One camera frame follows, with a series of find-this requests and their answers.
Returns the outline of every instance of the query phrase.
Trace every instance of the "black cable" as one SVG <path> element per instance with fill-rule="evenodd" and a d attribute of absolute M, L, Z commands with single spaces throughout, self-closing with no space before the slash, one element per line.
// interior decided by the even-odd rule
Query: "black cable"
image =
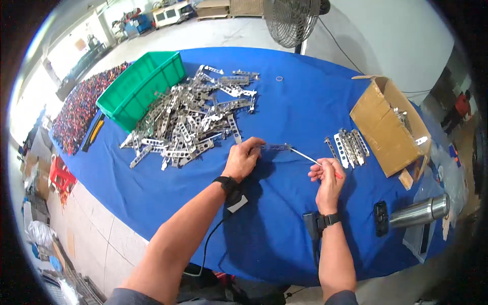
<path fill-rule="evenodd" d="M 312 251 L 313 251 L 313 263 L 317 268 L 317 272 L 319 271 L 319 261 L 317 257 L 317 253 L 319 252 L 319 243 L 320 240 L 312 241 Z"/>
<path fill-rule="evenodd" d="M 347 54 L 344 52 L 344 50 L 341 48 L 341 46 L 337 43 L 337 40 L 335 40 L 335 37 L 334 35 L 332 35 L 332 33 L 329 31 L 329 29 L 326 27 L 326 25 L 324 24 L 324 22 L 322 21 L 322 19 L 318 18 L 320 23 L 324 26 L 324 28 L 327 30 L 327 32 L 329 32 L 330 36 L 332 37 L 332 39 L 334 39 L 334 42 L 336 43 L 337 47 L 340 49 L 340 51 L 342 52 L 342 54 L 344 54 L 344 56 L 347 57 L 347 59 L 351 62 L 351 64 L 353 66 L 356 67 L 356 69 L 358 70 L 358 72 L 360 72 L 361 74 L 364 74 L 359 68 L 358 66 L 356 66 L 355 63 L 353 63 L 353 61 L 349 58 L 349 56 L 347 56 Z"/>
<path fill-rule="evenodd" d="M 205 247 L 203 248 L 203 262 L 202 262 L 202 266 L 200 267 L 200 272 L 198 274 L 193 274 L 193 273 L 187 273 L 187 272 L 183 272 L 183 274 L 185 275 L 189 275 L 189 276 L 201 276 L 202 275 L 202 272 L 203 272 L 203 265 L 205 265 L 205 258 L 207 256 L 207 245 L 208 245 L 208 241 L 210 240 L 210 236 L 212 236 L 212 234 L 217 230 L 217 228 L 224 222 L 226 221 L 231 215 L 233 214 L 229 214 L 227 215 L 227 217 L 224 217 L 222 218 L 222 220 L 213 228 L 213 230 L 210 232 L 210 234 L 208 235 L 207 237 L 207 240 L 205 241 Z"/>
<path fill-rule="evenodd" d="M 423 92 L 429 92 L 429 91 L 432 91 L 432 89 L 423 90 L 423 91 L 402 91 L 402 93 L 423 93 Z"/>
<path fill-rule="evenodd" d="M 337 47 L 340 49 L 340 51 L 342 52 L 342 54 L 344 54 L 344 56 L 347 57 L 347 59 L 351 62 L 351 64 L 353 66 L 356 67 L 356 69 L 358 70 L 358 72 L 360 72 L 361 74 L 364 74 L 359 68 L 358 66 L 356 66 L 356 64 L 349 58 L 349 56 L 347 56 L 347 54 L 344 52 L 344 50 L 341 48 L 341 46 L 337 43 L 337 40 L 335 40 L 335 37 L 334 35 L 332 35 L 332 33 L 329 31 L 329 29 L 327 28 L 327 26 L 324 24 L 324 22 L 318 18 L 320 23 L 324 26 L 324 28 L 327 30 L 327 32 L 329 32 L 330 36 L 332 37 L 332 39 L 334 39 L 334 42 L 336 43 Z M 402 91 L 402 93 L 424 93 L 424 92 L 429 92 L 431 91 L 432 89 L 429 89 L 429 90 L 422 90 L 422 91 Z"/>
<path fill-rule="evenodd" d="M 286 298 L 285 298 L 285 300 L 286 300 L 286 299 L 288 299 L 288 298 L 291 298 L 291 297 L 292 297 L 292 296 L 293 296 L 295 293 L 300 292 L 300 291 L 302 291 L 302 290 L 304 290 L 304 289 L 306 289 L 306 288 L 308 288 L 308 287 L 303 287 L 303 288 L 301 288 L 301 289 L 298 289 L 298 290 L 297 290 L 297 291 L 295 291 L 295 292 L 287 292 L 287 293 L 286 293 Z"/>

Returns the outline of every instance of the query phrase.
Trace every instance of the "green plastic crate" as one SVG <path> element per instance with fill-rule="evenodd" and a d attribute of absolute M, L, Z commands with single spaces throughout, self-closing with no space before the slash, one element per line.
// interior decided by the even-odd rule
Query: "green plastic crate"
<path fill-rule="evenodd" d="M 110 84 L 97 106 L 123 130 L 131 132 L 157 98 L 154 93 L 166 92 L 185 75 L 179 52 L 148 52 Z"/>

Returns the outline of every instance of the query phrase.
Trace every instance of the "red plastic stool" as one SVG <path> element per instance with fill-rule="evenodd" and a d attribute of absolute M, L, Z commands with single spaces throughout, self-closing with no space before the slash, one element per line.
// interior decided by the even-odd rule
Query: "red plastic stool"
<path fill-rule="evenodd" d="M 74 185 L 78 180 L 69 172 L 59 156 L 52 155 L 51 161 L 49 180 L 51 180 L 51 183 L 54 184 L 58 190 L 68 191 L 70 184 L 72 183 Z"/>

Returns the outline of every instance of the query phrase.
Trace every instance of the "right hand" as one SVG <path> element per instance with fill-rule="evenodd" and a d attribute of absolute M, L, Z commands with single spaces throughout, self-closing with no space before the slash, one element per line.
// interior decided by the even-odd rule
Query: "right hand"
<path fill-rule="evenodd" d="M 310 167 L 310 172 L 308 173 L 310 181 L 321 180 L 315 203 L 319 208 L 320 214 L 335 214 L 337 213 L 337 201 L 346 181 L 346 174 L 339 161 L 335 158 L 321 158 L 317 162 L 322 164 L 322 166 L 314 164 Z M 342 179 L 337 178 L 335 172 L 342 176 Z"/>

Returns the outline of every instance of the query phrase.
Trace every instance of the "fan grille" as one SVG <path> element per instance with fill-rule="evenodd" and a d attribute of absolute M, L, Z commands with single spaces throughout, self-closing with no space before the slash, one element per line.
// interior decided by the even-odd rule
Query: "fan grille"
<path fill-rule="evenodd" d="M 271 37 L 293 48 L 310 36 L 319 16 L 320 0 L 265 0 L 264 18 Z"/>

